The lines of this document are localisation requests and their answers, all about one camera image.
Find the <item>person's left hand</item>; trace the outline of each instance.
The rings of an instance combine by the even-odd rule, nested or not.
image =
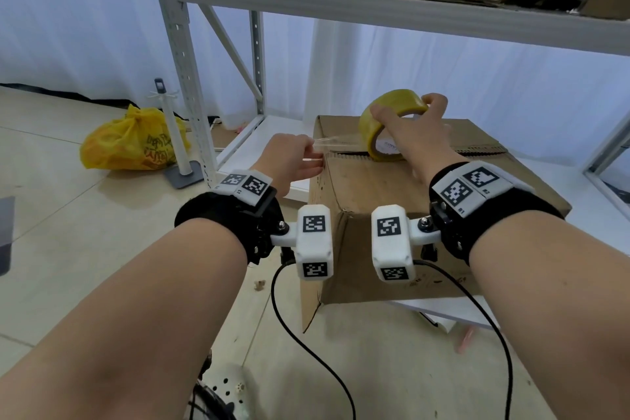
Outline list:
[[[277,133],[272,136],[253,170],[273,179],[280,198],[288,194],[292,181],[317,176],[324,169],[322,153],[313,151],[313,139],[306,135]]]

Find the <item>tiled floor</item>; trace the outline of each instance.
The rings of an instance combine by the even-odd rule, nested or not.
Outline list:
[[[11,271],[0,277],[0,373],[17,362],[121,265],[166,233],[178,207],[203,190],[175,191],[160,173],[84,170],[79,143],[122,111],[0,88],[0,197],[15,195]],[[286,203],[286,217],[297,205]],[[350,417],[343,391],[281,329],[268,303],[275,252],[248,269],[215,345],[215,362],[244,365],[257,394],[258,419]],[[283,272],[280,312],[300,329],[297,277]],[[261,291],[254,282],[265,280]],[[462,335],[429,328],[389,304],[329,305],[300,334],[345,380],[360,419],[501,418],[503,351],[481,331],[465,355]],[[551,419],[540,393],[515,362],[512,419]]]

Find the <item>yellow tape roll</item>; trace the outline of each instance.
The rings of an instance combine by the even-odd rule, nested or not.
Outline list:
[[[421,115],[429,109],[429,106],[412,90],[392,90],[376,98],[361,114],[361,118],[358,120],[358,130],[372,159],[374,161],[402,160],[403,156],[396,149],[393,140],[378,139],[384,127],[372,118],[370,113],[372,105],[390,107],[398,116]]]

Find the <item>black wristband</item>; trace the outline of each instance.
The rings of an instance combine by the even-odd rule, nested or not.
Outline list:
[[[430,214],[442,233],[444,247],[455,257],[469,263],[470,251],[477,240],[493,225],[523,211],[543,211],[563,219],[560,212],[535,194],[515,187],[495,198],[487,199],[478,209],[465,218],[452,209],[433,189],[433,185],[447,173],[466,164],[454,163],[441,170],[430,183]]]
[[[234,196],[203,193],[187,201],[177,212],[175,227],[193,219],[205,218],[219,223],[232,231],[247,254],[248,263],[258,264],[267,257],[273,246],[270,233],[283,219],[280,203],[275,197],[270,201],[262,216],[255,217],[252,209]]]

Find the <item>white pole stand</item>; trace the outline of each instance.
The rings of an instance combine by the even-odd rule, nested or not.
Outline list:
[[[175,159],[177,160],[176,165],[170,166],[164,170],[164,176],[166,176],[166,179],[168,179],[175,189],[181,189],[202,181],[203,172],[201,171],[199,161],[190,161],[188,159],[184,140],[179,133],[179,126],[175,120],[175,113],[173,112],[171,102],[173,98],[177,98],[177,92],[174,94],[166,93],[166,88],[161,78],[156,78],[155,84],[157,92],[153,92],[154,95],[149,98],[157,98],[160,101],[168,134],[171,137],[171,145],[175,152]]]

